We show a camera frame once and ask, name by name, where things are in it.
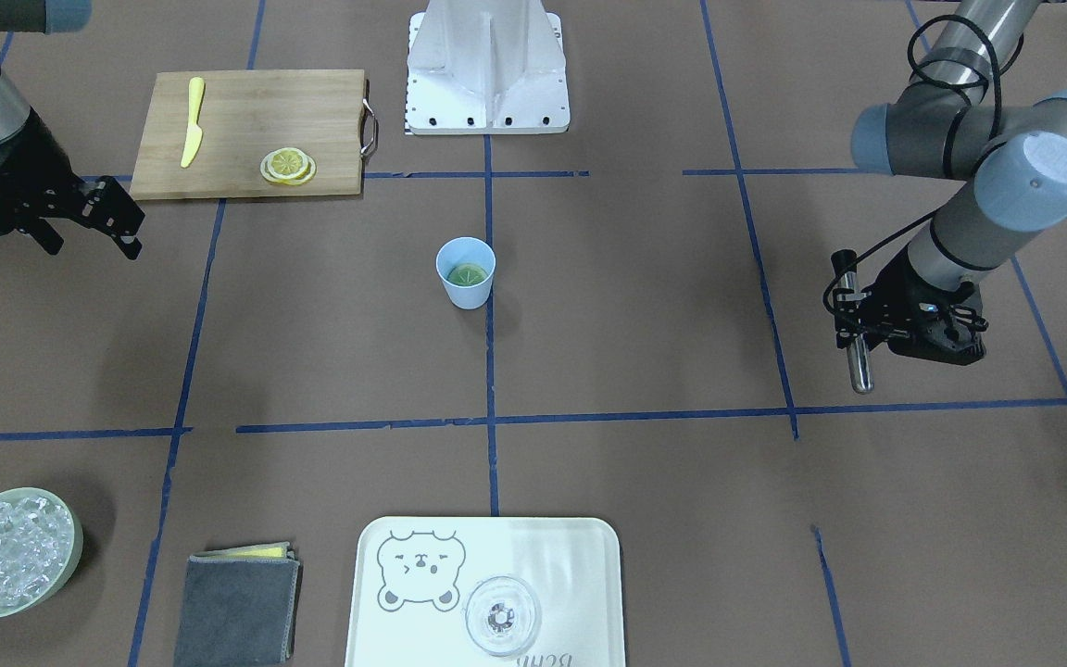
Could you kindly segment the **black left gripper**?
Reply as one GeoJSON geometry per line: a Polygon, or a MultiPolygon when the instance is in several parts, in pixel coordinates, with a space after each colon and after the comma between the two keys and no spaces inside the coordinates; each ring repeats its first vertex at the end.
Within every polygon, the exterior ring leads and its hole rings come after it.
{"type": "Polygon", "coordinates": [[[847,347],[851,324],[865,333],[869,350],[887,345],[894,354],[970,366],[986,353],[981,291],[974,283],[960,290],[939,290],[915,274],[906,250],[886,263],[876,282],[864,288],[854,317],[833,304],[835,345],[847,347]]]}

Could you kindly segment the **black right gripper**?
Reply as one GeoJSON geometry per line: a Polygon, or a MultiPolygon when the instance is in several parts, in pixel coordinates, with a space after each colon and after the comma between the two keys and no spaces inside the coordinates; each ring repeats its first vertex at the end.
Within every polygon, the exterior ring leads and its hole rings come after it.
{"type": "Polygon", "coordinates": [[[103,233],[128,260],[143,250],[137,233],[144,212],[123,184],[113,176],[94,182],[76,176],[55,136],[31,111],[21,131],[0,144],[0,236],[26,233],[54,255],[63,237],[50,219],[103,233]]]}

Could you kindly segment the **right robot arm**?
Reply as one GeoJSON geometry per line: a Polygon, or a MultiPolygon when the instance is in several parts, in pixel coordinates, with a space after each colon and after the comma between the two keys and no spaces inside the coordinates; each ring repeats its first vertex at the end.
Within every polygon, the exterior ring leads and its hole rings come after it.
{"type": "MultiPolygon", "coordinates": [[[[0,1],[0,32],[77,32],[92,13],[89,1],[0,1]]],[[[144,212],[134,198],[114,177],[87,182],[78,176],[0,63],[0,237],[22,233],[55,255],[64,241],[53,219],[102,233],[130,260],[143,249],[137,233],[144,212]]]]}

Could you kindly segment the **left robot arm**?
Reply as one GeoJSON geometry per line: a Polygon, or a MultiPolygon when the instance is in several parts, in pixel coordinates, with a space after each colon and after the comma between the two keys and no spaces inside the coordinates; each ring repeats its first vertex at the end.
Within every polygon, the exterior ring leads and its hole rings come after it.
{"type": "Polygon", "coordinates": [[[910,79],[894,104],[860,114],[857,168],[949,179],[960,190],[908,227],[910,241],[875,282],[857,287],[860,255],[839,250],[824,307],[838,347],[969,366],[984,358],[981,282],[1067,219],[1067,89],[1025,107],[1005,104],[1002,79],[1022,47],[1036,1],[962,1],[936,18],[926,55],[907,51],[910,79]]]}

